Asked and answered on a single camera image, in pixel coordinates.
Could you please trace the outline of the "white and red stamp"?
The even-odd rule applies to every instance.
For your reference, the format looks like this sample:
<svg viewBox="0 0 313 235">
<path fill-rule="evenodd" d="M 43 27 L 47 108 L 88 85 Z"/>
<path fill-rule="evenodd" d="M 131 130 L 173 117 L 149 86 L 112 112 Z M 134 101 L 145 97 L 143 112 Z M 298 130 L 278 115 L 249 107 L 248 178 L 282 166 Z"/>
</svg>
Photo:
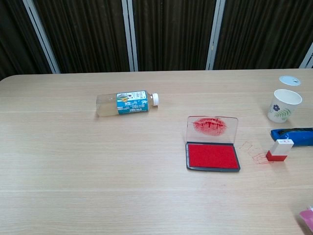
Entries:
<svg viewBox="0 0 313 235">
<path fill-rule="evenodd" d="M 269 162 L 283 162 L 294 142 L 289 139 L 277 139 L 272 148 L 267 152 L 266 158 Z"/>
</svg>

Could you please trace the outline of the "white floral paper cup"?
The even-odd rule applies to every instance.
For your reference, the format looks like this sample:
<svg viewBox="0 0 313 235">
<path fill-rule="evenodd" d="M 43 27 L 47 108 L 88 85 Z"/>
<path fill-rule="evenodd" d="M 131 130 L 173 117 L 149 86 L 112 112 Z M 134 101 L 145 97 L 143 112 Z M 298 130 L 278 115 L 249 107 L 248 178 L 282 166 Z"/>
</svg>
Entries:
<svg viewBox="0 0 313 235">
<path fill-rule="evenodd" d="M 286 89 L 275 90 L 273 95 L 267 117 L 276 123 L 286 122 L 303 100 L 298 93 Z"/>
</svg>

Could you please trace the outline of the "white plastic cup lid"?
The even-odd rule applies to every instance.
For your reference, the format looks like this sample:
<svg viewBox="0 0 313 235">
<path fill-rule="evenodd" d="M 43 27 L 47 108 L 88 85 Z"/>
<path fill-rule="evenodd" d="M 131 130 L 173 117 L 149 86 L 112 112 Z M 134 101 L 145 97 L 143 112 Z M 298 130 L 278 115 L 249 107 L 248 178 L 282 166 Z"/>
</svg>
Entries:
<svg viewBox="0 0 313 235">
<path fill-rule="evenodd" d="M 294 76 L 289 76 L 289 75 L 280 76 L 279 81 L 288 86 L 300 86 L 301 85 L 301 81 L 298 78 Z"/>
</svg>

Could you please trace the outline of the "clear plastic drink bottle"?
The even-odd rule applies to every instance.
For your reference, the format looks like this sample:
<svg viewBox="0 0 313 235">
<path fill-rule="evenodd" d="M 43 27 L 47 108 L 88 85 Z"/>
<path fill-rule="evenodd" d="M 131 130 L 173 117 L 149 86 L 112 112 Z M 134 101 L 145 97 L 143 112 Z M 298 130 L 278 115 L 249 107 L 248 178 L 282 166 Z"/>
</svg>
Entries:
<svg viewBox="0 0 313 235">
<path fill-rule="evenodd" d="M 159 105 L 157 93 L 150 94 L 145 90 L 98 95 L 96 112 L 100 117 L 148 112 Z"/>
</svg>

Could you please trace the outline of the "red snack packet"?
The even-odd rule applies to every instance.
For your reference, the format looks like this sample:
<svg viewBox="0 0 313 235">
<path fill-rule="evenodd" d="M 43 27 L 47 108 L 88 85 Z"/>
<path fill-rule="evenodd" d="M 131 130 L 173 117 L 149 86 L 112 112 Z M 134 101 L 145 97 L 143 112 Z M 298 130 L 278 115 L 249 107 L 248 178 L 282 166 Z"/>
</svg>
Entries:
<svg viewBox="0 0 313 235">
<path fill-rule="evenodd" d="M 234 142 L 235 117 L 189 116 L 186 129 L 186 167 L 189 170 L 239 172 Z"/>
</svg>

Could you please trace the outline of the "black pleated curtain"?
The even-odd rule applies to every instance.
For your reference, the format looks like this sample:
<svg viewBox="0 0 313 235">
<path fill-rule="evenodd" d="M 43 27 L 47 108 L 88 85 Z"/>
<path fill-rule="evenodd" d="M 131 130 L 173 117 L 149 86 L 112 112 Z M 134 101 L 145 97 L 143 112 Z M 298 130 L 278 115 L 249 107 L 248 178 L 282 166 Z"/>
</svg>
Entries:
<svg viewBox="0 0 313 235">
<path fill-rule="evenodd" d="M 61 73 L 129 72 L 121 0 L 33 0 Z M 216 0 L 133 0 L 138 71 L 205 70 Z M 213 70 L 297 69 L 313 0 L 226 0 Z M 52 73 L 22 0 L 0 0 L 0 80 Z"/>
</svg>

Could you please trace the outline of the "blue wrapped package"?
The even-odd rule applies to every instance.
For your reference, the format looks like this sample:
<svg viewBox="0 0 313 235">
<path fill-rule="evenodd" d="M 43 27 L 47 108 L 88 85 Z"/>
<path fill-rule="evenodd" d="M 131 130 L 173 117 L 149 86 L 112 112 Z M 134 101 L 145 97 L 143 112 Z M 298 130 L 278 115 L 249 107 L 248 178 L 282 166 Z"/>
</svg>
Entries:
<svg viewBox="0 0 313 235">
<path fill-rule="evenodd" d="M 270 135 L 274 141 L 288 139 L 294 142 L 294 146 L 313 146 L 313 127 L 273 129 Z"/>
</svg>

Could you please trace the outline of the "pink and white box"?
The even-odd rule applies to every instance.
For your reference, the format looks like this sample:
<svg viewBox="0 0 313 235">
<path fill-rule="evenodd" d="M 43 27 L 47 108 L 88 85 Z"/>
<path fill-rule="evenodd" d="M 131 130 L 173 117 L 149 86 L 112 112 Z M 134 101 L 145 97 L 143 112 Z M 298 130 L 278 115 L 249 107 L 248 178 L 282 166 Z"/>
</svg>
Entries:
<svg viewBox="0 0 313 235">
<path fill-rule="evenodd" d="M 313 205 L 308 206 L 304 211 L 301 211 L 299 216 L 313 233 Z"/>
</svg>

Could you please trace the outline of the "grey partition frame post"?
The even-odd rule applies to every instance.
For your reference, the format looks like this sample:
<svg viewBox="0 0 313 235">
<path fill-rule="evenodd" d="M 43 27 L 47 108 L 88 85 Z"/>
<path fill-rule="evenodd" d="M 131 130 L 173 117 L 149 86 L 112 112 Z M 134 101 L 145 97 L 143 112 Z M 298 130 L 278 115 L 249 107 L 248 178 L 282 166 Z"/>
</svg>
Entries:
<svg viewBox="0 0 313 235">
<path fill-rule="evenodd" d="M 138 71 L 133 0 L 121 0 L 130 71 Z"/>
<path fill-rule="evenodd" d="M 300 69 L 312 69 L 313 68 L 313 42 L 309 47 L 303 61 L 301 62 Z"/>
<path fill-rule="evenodd" d="M 223 21 L 224 15 L 224 7 L 225 7 L 226 0 L 216 0 L 211 35 L 209 40 L 209 48 L 207 54 L 207 61 L 206 61 L 206 70 L 212 70 L 214 68 L 214 62 L 219 42 L 220 30 Z"/>
<path fill-rule="evenodd" d="M 42 47 L 45 58 L 49 64 L 51 72 L 53 74 L 60 74 L 61 71 L 59 69 L 59 65 L 58 65 L 56 57 L 53 53 L 52 47 L 51 47 L 50 42 L 48 40 L 48 37 L 46 35 L 45 29 L 43 27 L 40 16 L 37 12 L 34 1 L 33 0 L 22 0 L 22 1 L 23 1 L 25 8 L 26 8 L 28 16 L 31 20 L 31 23 L 33 25 L 33 28 L 34 28 L 35 33 L 37 35 L 37 38 L 39 40 L 39 43 Z"/>
</svg>

